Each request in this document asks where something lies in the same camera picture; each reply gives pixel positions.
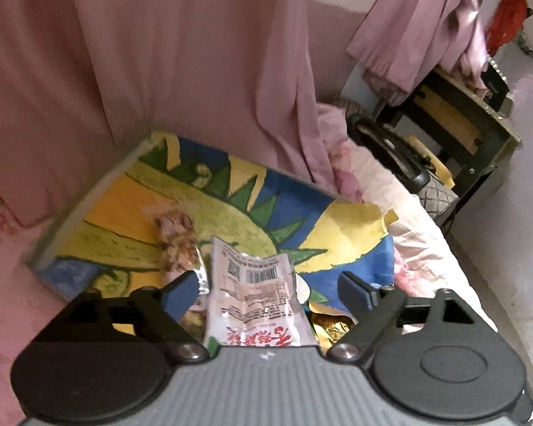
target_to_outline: desk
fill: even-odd
[[[395,126],[403,115],[462,168],[452,189],[460,198],[521,142],[508,119],[439,67],[400,106],[385,106],[377,121]]]

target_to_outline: barcode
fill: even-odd
[[[233,277],[236,277],[237,280],[240,280],[240,270],[241,267],[237,266],[233,260],[229,260],[229,265],[227,266],[227,273],[231,274]]]
[[[247,269],[247,283],[260,283],[265,280],[272,280],[278,278],[276,273],[276,267],[270,267],[268,269],[252,271]]]

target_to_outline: floor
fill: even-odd
[[[482,277],[481,272],[473,264],[472,260],[464,252],[458,242],[450,234],[447,236],[446,240],[452,249],[452,253],[454,253],[454,256],[458,259],[470,285],[478,293],[482,307],[487,315],[495,322],[500,335],[523,360],[525,367],[527,368],[527,385],[529,385],[530,381],[533,382],[533,364],[530,361],[527,351],[521,342],[521,338],[509,319],[507,312],[501,306],[494,292]]]

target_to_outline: pink bedsheet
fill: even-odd
[[[20,264],[44,227],[24,229],[0,206],[0,426],[13,426],[24,418],[10,387],[12,362],[64,306]]]

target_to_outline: snack bag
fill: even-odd
[[[217,238],[211,244],[208,347],[317,345],[287,254],[259,258]]]
[[[162,246],[162,286],[188,270],[195,271],[199,281],[199,298],[190,309],[205,310],[210,287],[203,258],[197,247],[192,218],[174,208],[157,217],[156,226],[160,231]]]

